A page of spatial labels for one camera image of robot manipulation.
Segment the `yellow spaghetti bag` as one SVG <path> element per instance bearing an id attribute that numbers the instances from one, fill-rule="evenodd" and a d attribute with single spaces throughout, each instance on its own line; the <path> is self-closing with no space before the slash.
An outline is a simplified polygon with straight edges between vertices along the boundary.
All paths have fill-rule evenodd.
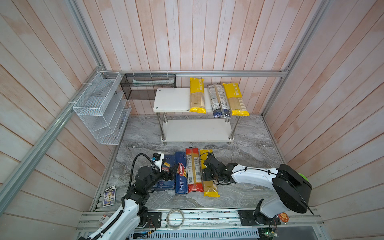
<path id="1" fill-rule="evenodd" d="M 207 113 L 203 79 L 190 78 L 190 112 Z"/>
<path id="2" fill-rule="evenodd" d="M 201 169 L 207 169 L 204 166 L 204 160 L 207 159 L 207 153 L 212 153 L 213 150 L 200 150 L 200 163 L 201 163 Z M 214 181 L 203 181 L 203 189 L 204 189 L 204 196 L 205 197 L 211 197 L 211 198 L 219 198 L 219 191 L 218 186 L 214 183 Z"/>
<path id="3" fill-rule="evenodd" d="M 250 113 L 247 111 L 238 83 L 223 84 L 223 87 L 231 109 L 231 115 L 248 117 Z"/>

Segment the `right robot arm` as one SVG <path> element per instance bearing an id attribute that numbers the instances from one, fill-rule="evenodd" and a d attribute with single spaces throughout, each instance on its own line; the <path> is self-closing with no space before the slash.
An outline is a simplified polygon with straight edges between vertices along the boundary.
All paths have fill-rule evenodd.
<path id="1" fill-rule="evenodd" d="M 281 164 L 272 169 L 236 163 L 225 166 L 213 156 L 205 160 L 203 165 L 219 185 L 253 184 L 274 191 L 270 198 L 260 199 L 254 211 L 238 211 L 243 226 L 280 225 L 280 214 L 287 211 L 305 214 L 310 210 L 312 185 L 288 165 Z"/>

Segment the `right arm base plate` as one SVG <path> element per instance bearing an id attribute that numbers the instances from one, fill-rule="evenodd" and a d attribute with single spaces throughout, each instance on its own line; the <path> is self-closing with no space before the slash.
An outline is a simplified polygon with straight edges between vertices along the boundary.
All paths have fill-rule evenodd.
<path id="1" fill-rule="evenodd" d="M 255 210 L 238 211 L 242 226 L 279 226 L 281 220 L 278 216 L 268 218 L 261 213 L 255 214 Z"/>

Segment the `dark blue spaghetti bag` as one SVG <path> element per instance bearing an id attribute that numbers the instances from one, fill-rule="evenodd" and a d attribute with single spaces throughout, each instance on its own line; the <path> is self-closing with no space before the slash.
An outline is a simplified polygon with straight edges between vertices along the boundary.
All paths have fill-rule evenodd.
<path id="1" fill-rule="evenodd" d="M 231 112 L 224 87 L 219 84 L 215 84 L 208 85 L 207 89 L 210 96 L 214 118 L 229 119 L 231 117 Z"/>

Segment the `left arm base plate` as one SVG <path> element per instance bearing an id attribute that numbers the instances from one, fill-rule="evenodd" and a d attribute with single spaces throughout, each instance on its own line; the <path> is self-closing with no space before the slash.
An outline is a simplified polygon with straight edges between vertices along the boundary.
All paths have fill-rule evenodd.
<path id="1" fill-rule="evenodd" d="M 161 212 L 146 212 L 140 216 L 138 228 L 158 229 L 161 227 L 162 213 Z"/>

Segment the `red spaghetti bag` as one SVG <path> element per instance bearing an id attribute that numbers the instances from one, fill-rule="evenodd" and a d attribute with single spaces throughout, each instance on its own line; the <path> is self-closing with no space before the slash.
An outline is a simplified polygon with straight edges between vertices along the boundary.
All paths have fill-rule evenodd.
<path id="1" fill-rule="evenodd" d="M 186 149 L 188 192 L 203 192 L 199 149 Z"/>

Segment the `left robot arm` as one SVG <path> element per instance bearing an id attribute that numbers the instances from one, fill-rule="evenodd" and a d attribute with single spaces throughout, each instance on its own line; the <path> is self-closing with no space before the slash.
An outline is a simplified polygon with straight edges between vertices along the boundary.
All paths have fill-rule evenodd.
<path id="1" fill-rule="evenodd" d="M 134 176 L 134 167 L 137 159 L 144 157 L 150 162 L 150 166 L 139 168 Z M 148 155 L 139 153 L 135 156 L 130 174 L 129 187 L 121 198 L 122 204 L 115 213 L 93 234 L 86 237 L 87 240 L 125 240 L 139 226 L 146 226 L 148 208 L 145 207 L 150 191 L 161 180 L 174 180 L 177 176 L 179 164 L 175 164 L 167 171 L 162 166 L 166 162 L 163 153 Z"/>

